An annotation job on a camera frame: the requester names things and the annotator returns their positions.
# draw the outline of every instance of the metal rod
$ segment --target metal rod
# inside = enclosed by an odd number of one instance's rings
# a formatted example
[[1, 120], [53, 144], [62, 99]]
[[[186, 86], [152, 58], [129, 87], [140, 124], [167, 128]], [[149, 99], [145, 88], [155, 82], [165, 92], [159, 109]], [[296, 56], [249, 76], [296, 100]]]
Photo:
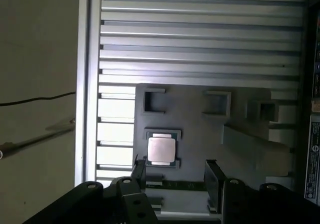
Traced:
[[35, 144], [40, 144], [43, 143], [45, 141], [57, 138], [59, 136], [62, 136], [66, 133], [72, 132], [75, 129], [74, 125], [63, 129], [63, 130], [58, 130], [58, 131], [54, 131], [45, 135], [41, 135], [29, 140], [25, 140], [22, 142], [18, 142], [18, 143], [12, 143], [12, 142], [6, 142], [2, 145], [0, 145], [0, 160], [3, 158], [6, 158], [8, 156], [11, 156], [23, 149], [29, 148]]

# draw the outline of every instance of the sticker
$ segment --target sticker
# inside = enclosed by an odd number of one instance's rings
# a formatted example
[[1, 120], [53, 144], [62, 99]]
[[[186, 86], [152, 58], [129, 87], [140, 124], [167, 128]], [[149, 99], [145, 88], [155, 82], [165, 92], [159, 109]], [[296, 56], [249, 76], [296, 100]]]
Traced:
[[320, 122], [311, 122], [306, 181], [305, 198], [316, 199], [319, 186], [319, 157], [320, 157]]
[[320, 113], [320, 100], [313, 100], [311, 102], [311, 111], [313, 113]]

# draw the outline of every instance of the metal frame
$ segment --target metal frame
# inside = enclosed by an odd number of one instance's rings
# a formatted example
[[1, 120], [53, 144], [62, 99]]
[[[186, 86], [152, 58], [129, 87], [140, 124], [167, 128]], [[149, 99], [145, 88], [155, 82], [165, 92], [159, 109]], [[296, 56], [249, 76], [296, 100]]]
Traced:
[[75, 178], [95, 181], [101, 0], [79, 0]]

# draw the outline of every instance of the beige wall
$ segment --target beige wall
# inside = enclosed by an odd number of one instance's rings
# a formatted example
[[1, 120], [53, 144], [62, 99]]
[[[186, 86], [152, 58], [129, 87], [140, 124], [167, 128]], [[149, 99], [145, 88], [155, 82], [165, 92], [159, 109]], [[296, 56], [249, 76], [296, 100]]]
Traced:
[[[0, 0], [0, 103], [76, 90], [78, 0]], [[76, 97], [0, 107], [0, 144], [47, 133]], [[74, 132], [0, 160], [0, 223], [18, 224], [74, 185]]]

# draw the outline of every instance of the wire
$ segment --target wire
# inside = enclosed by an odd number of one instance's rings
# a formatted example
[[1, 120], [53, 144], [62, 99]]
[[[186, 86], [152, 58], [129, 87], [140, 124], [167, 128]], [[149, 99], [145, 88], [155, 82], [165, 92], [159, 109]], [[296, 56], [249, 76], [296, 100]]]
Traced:
[[63, 98], [66, 96], [70, 96], [70, 95], [74, 95], [76, 94], [75, 91], [72, 92], [68, 92], [65, 94], [61, 94], [61, 95], [56, 95], [56, 96], [51, 96], [51, 97], [36, 97], [36, 98], [31, 98], [31, 99], [27, 99], [27, 100], [19, 100], [19, 101], [13, 101], [13, 102], [5, 102], [5, 103], [0, 103], [0, 107], [7, 107], [7, 106], [13, 106], [13, 105], [19, 105], [19, 104], [23, 104], [23, 103], [30, 103], [30, 102], [34, 102], [34, 101], [39, 101], [39, 100], [54, 100], [54, 99], [58, 99], [58, 98]]

